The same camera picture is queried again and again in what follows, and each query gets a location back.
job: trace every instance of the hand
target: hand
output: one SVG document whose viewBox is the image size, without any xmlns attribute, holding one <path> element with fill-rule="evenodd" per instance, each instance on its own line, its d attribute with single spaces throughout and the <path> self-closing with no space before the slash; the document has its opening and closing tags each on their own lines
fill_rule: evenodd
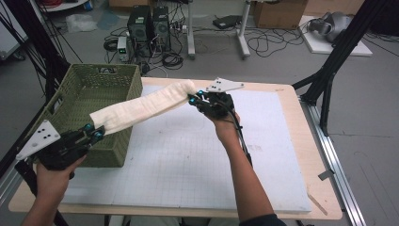
<svg viewBox="0 0 399 226">
<path fill-rule="evenodd" d="M 76 160 L 64 170 L 48 170 L 41 163 L 36 169 L 38 174 L 38 197 L 54 203 L 60 203 L 67 190 L 70 174 L 85 160 L 86 156 Z"/>
<path fill-rule="evenodd" d="M 240 116 L 237 113 L 235 113 L 235 117 L 239 122 Z M 214 123 L 217 137 L 219 138 L 223 146 L 226 147 L 226 146 L 239 144 L 239 138 L 237 130 L 234 125 L 234 119 L 232 118 L 231 115 L 221 120 L 216 120 L 208 116 L 207 118 Z"/>
</svg>

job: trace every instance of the rolled towel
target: rolled towel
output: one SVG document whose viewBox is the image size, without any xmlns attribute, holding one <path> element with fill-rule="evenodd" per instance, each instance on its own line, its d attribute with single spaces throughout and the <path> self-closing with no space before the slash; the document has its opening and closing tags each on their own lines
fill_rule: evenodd
<svg viewBox="0 0 399 226">
<path fill-rule="evenodd" d="M 108 106 L 90 114 L 96 128 L 110 135 L 183 105 L 197 92 L 191 80 L 170 84 L 146 96 Z"/>
</svg>

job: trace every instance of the table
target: table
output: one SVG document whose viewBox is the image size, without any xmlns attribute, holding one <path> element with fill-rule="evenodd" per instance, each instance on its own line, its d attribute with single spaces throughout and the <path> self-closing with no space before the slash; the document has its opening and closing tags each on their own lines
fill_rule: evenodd
<svg viewBox="0 0 399 226">
<path fill-rule="evenodd" d="M 144 86 L 164 86 L 176 79 L 142 78 Z M 211 82 L 194 80 L 197 87 L 207 87 Z M 278 213 L 280 218 L 339 219 L 341 207 L 329 179 L 321 181 L 318 175 L 326 169 L 319 154 L 311 129 L 306 121 L 294 89 L 289 85 L 245 83 L 245 89 L 276 92 L 279 96 L 289 133 L 295 148 L 299 167 L 304 176 L 312 211 L 305 214 Z M 27 185 L 22 183 L 12 198 L 10 211 L 27 212 L 34 201 Z M 86 213 L 107 215 L 147 215 L 204 218 L 236 218 L 235 210 L 161 208 L 120 205 L 61 204 L 61 213 Z"/>
</svg>

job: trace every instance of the person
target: person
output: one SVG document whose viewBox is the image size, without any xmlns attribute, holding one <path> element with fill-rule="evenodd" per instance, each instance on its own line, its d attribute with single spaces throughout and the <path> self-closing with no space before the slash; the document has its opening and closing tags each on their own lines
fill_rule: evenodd
<svg viewBox="0 0 399 226">
<path fill-rule="evenodd" d="M 224 120 L 209 118 L 214 125 L 217 138 L 227 152 L 231 165 L 231 177 L 234 186 L 240 226 L 283 226 L 274 213 L 262 184 L 247 160 L 241 147 L 232 118 Z"/>
<path fill-rule="evenodd" d="M 274 213 L 261 182 L 243 152 L 232 117 L 224 120 L 208 119 L 214 123 L 216 135 L 230 160 L 239 225 L 285 226 Z M 67 189 L 69 175 L 83 160 L 84 157 L 63 171 L 50 171 L 42 164 L 37 165 L 38 196 L 26 215 L 23 226 L 52 225 L 56 209 Z"/>
<path fill-rule="evenodd" d="M 56 209 L 64 198 L 70 181 L 70 174 L 85 160 L 76 160 L 64 170 L 48 170 L 41 163 L 36 166 L 38 174 L 38 195 L 24 221 L 23 226 L 53 225 Z"/>
</svg>

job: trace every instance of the green basket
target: green basket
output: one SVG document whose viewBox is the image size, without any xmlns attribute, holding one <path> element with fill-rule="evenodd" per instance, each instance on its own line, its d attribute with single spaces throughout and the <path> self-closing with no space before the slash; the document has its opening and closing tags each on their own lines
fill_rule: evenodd
<svg viewBox="0 0 399 226">
<path fill-rule="evenodd" d="M 29 134 L 48 120 L 59 134 L 93 123 L 90 113 L 141 95 L 143 85 L 136 65 L 72 64 L 58 91 L 44 108 Z M 81 167 L 122 167 L 132 128 L 95 144 Z"/>
</svg>

